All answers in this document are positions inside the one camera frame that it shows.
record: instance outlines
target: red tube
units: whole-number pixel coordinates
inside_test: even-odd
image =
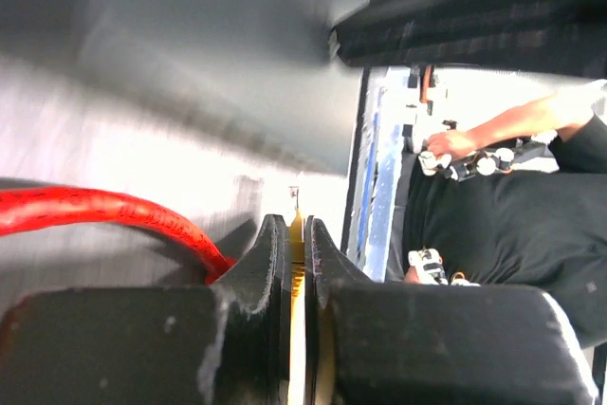
[[[190,248],[213,278],[234,264],[187,218],[128,194],[71,187],[0,192],[0,236],[88,222],[120,223],[164,234]]]

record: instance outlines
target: forearm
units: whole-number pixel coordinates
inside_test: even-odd
[[[570,132],[591,117],[589,105],[554,95],[510,108],[469,133],[477,149],[481,149],[506,139],[531,137],[550,130]]]

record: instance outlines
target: hand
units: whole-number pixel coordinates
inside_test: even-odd
[[[449,154],[451,159],[458,160],[477,149],[477,143],[469,132],[449,130],[428,138],[428,150],[436,157]]]

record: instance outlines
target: person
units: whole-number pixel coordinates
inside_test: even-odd
[[[436,249],[448,278],[546,291],[580,345],[593,346],[607,340],[607,125],[591,103],[564,94],[534,100],[468,131],[433,135],[427,147],[457,159],[547,131],[558,133],[549,150],[559,170],[551,174],[457,182],[426,176],[414,156],[405,156],[411,176],[404,173],[397,190],[386,280],[417,283],[407,253]],[[399,204],[404,193],[407,202]]]

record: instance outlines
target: black shirt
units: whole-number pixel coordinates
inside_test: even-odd
[[[539,287],[561,305],[580,344],[594,345],[607,340],[607,126],[594,117],[550,150],[554,174],[458,183],[424,176],[416,163],[402,251],[437,249],[448,276]]]

